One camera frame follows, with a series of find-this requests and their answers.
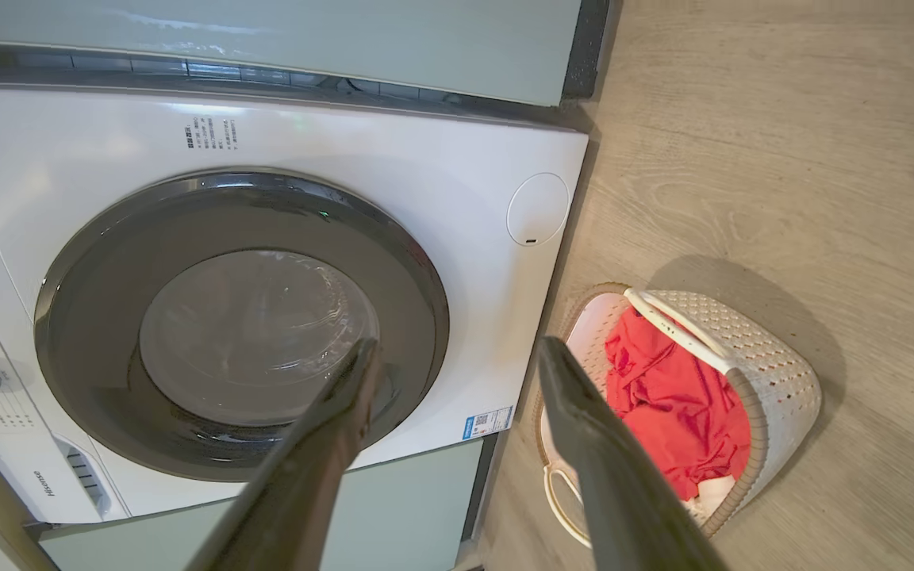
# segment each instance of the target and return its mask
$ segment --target laundry basket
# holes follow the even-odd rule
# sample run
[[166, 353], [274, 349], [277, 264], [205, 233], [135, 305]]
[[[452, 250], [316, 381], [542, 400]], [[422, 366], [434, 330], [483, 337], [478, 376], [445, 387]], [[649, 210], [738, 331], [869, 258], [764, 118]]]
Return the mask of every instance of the laundry basket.
[[[820, 383], [805, 359], [778, 337], [711, 297], [689, 292], [642, 292], [620, 283], [605, 283], [592, 289], [580, 303], [563, 336], [602, 395], [609, 371], [605, 339], [630, 307], [725, 375], [750, 419], [750, 459], [743, 476], [721, 506], [701, 523], [705, 535], [714, 535], [764, 489], [801, 444], [820, 412]], [[559, 457], [552, 444], [541, 394], [536, 402], [536, 441], [552, 513], [574, 538], [590, 546], [587, 533], [566, 516], [556, 499], [555, 477], [569, 485], [578, 501], [580, 484], [573, 467]]]

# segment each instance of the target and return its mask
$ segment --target label sticker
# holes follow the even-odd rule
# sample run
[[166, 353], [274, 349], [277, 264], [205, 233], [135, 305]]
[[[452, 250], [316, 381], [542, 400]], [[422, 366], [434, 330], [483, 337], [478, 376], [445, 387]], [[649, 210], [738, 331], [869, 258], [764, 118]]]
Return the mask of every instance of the label sticker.
[[461, 440], [486, 436], [494, 431], [507, 430], [514, 420], [513, 406], [500, 408], [498, 411], [486, 412], [485, 415], [468, 416], [464, 420], [464, 437]]
[[238, 151], [239, 129], [235, 119], [213, 118], [211, 116], [196, 116], [192, 122], [186, 123], [182, 136], [186, 140], [186, 148], [200, 149], [200, 151]]

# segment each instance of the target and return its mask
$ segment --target vent slot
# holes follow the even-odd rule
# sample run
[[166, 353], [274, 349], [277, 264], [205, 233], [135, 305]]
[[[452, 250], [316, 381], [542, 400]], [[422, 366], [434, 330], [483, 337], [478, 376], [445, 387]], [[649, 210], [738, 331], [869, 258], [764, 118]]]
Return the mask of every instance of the vent slot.
[[73, 470], [73, 474], [76, 474], [79, 483], [83, 485], [83, 491], [90, 497], [90, 501], [94, 502], [94, 506], [98, 509], [98, 513], [106, 513], [111, 502], [109, 502], [108, 494], [105, 493], [105, 489], [101, 486], [101, 480], [99, 480], [98, 475], [94, 472], [94, 467], [87, 461], [86, 456], [84, 456], [83, 452], [80, 452], [79, 449], [76, 449], [65, 442], [60, 442], [58, 439], [56, 439], [55, 444], [59, 446], [59, 450], [65, 455], [66, 462], [69, 463], [69, 467]]

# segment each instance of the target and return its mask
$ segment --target door glass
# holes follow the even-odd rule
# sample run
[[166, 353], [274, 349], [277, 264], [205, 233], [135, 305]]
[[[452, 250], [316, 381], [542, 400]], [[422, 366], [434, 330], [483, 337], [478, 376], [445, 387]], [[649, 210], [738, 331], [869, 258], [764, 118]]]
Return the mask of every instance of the door glass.
[[365, 293], [301, 254], [210, 258], [165, 285], [140, 326], [143, 364], [186, 411], [238, 426], [297, 419], [362, 337], [378, 337]]

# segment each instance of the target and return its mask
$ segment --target circular panel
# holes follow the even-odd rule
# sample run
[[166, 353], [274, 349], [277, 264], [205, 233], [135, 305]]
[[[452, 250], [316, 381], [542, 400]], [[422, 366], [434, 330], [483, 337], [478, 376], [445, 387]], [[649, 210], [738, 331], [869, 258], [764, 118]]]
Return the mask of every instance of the circular panel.
[[555, 174], [536, 174], [510, 200], [507, 228], [522, 246], [545, 243], [559, 231], [570, 212], [570, 192]]

